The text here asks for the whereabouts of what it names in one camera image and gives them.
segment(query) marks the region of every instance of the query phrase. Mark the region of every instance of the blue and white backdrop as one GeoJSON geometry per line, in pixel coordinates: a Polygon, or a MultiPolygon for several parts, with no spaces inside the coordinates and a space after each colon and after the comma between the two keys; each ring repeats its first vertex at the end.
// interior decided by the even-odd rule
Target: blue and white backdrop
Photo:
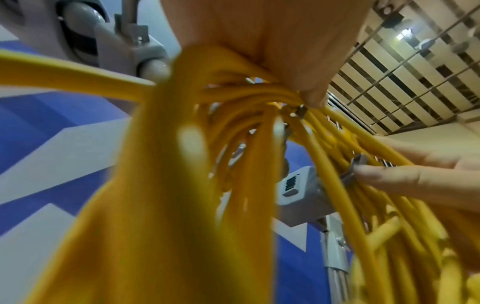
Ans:
{"type": "MultiPolygon", "coordinates": [[[[0,49],[35,53],[0,26],[0,49]]],[[[101,97],[0,87],[0,304],[23,299],[105,182],[129,116],[101,97]]],[[[310,164],[300,146],[292,170],[310,164]]],[[[320,233],[276,221],[277,303],[329,303],[320,233]]]]}

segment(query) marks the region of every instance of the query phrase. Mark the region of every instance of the ceiling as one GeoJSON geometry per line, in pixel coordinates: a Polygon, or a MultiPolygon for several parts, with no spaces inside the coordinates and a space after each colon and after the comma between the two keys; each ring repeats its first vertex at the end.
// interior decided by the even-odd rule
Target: ceiling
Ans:
{"type": "Polygon", "coordinates": [[[370,11],[330,93],[383,135],[445,123],[480,105],[480,41],[469,36],[480,0],[390,3],[388,17],[370,11]],[[411,35],[400,40],[404,29],[411,35]],[[433,45],[421,43],[427,39],[433,45]]]}

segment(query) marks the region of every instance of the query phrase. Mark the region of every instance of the cable bundle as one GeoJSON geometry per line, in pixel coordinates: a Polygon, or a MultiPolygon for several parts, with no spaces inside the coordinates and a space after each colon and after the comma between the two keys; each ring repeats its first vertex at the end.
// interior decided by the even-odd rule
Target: cable bundle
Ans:
{"type": "MultiPolygon", "coordinates": [[[[4,85],[141,103],[111,181],[78,216],[27,303],[271,302],[284,123],[313,159],[356,253],[352,302],[480,303],[480,278],[467,278],[423,202],[359,183],[345,189],[339,179],[359,153],[370,165],[382,165],[376,157],[411,163],[329,108],[309,109],[302,121],[297,93],[227,49],[184,50],[158,84],[8,52],[0,67],[4,85]],[[252,77],[268,83],[245,82],[252,77]],[[241,143],[243,155],[229,166],[241,143]],[[215,210],[229,190],[218,224],[215,210]]],[[[480,250],[468,213],[445,217],[480,250]]]]}

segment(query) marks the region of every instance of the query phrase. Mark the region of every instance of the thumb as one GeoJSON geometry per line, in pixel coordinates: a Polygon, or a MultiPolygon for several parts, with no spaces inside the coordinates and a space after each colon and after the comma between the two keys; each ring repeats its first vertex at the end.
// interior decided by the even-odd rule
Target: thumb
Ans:
{"type": "Polygon", "coordinates": [[[387,193],[480,212],[480,171],[361,165],[354,172],[358,181],[387,193]]]}

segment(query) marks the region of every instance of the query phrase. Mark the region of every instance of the fingernail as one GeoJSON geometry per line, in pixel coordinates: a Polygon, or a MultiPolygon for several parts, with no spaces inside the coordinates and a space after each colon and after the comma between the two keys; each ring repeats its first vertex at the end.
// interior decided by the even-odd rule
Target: fingernail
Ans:
{"type": "Polygon", "coordinates": [[[362,179],[378,179],[382,176],[383,171],[383,167],[368,165],[358,165],[353,169],[355,176],[362,179]]]}

